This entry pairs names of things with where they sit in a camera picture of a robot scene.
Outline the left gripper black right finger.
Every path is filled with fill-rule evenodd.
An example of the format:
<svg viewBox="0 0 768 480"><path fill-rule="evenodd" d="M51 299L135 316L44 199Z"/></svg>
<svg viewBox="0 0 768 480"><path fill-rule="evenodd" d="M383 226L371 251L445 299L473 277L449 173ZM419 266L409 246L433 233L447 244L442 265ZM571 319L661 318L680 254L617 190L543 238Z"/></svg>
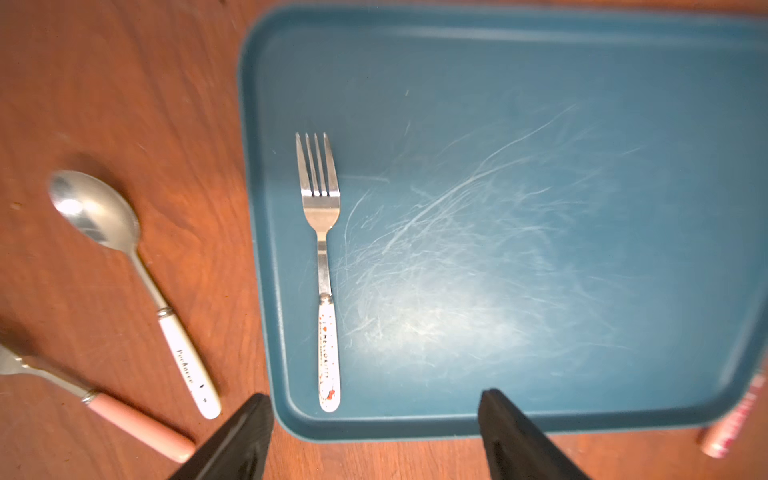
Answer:
<svg viewBox="0 0 768 480"><path fill-rule="evenodd" d="M492 479L588 479L500 390L482 393L478 424Z"/></svg>

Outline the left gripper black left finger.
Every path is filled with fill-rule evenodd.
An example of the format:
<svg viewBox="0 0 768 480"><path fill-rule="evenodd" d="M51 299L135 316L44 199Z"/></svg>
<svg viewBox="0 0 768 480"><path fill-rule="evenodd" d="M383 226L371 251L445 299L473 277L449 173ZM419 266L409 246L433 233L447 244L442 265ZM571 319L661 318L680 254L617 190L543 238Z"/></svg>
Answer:
<svg viewBox="0 0 768 480"><path fill-rule="evenodd" d="M270 397L254 394L170 479L262 479L273 428Z"/></svg>

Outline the fork with plain pink handle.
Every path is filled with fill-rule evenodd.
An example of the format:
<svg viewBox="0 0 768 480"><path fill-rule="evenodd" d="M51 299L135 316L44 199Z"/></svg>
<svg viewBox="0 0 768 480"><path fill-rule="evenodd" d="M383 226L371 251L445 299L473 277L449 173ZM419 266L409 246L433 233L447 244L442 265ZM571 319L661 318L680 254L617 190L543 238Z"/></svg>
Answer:
<svg viewBox="0 0 768 480"><path fill-rule="evenodd" d="M1 375L41 378L77 397L95 414L176 463L183 464L196 452L185 436L116 398L50 368L29 364L22 355L1 345Z"/></svg>

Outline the spoon with strawberry pink handle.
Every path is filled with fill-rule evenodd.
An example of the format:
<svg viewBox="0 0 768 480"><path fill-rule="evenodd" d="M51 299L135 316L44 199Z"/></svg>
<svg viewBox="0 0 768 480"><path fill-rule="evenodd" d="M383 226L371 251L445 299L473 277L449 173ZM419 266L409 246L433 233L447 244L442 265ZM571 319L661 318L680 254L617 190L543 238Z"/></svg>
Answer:
<svg viewBox="0 0 768 480"><path fill-rule="evenodd" d="M722 459L729 453L749 417L767 379L767 361L753 376L739 403L722 419L701 432L699 449L706 456Z"/></svg>

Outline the fork with Hello Kitty handle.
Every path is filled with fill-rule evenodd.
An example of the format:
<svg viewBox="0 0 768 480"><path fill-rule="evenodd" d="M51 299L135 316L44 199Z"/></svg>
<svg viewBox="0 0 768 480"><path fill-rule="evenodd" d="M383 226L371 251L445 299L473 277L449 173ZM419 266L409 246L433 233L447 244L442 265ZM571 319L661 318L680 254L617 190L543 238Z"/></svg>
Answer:
<svg viewBox="0 0 768 480"><path fill-rule="evenodd" d="M319 405L330 413L341 403L341 374L327 236L340 216L340 188L326 134L297 133L295 144L303 212L317 244Z"/></svg>

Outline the spoon with white Pochacco handle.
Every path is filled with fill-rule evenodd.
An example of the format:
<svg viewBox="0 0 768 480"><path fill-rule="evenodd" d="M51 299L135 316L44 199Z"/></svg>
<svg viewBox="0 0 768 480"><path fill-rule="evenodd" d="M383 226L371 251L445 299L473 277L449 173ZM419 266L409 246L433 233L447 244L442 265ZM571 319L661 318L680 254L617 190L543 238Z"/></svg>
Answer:
<svg viewBox="0 0 768 480"><path fill-rule="evenodd" d="M141 355L159 364L149 370L183 387L202 418L219 417L223 407L211 375L141 258L141 227L130 203L104 181L75 170L54 172L48 195L58 214L118 268L128 298L139 303L128 311L140 316L139 331L150 335Z"/></svg>

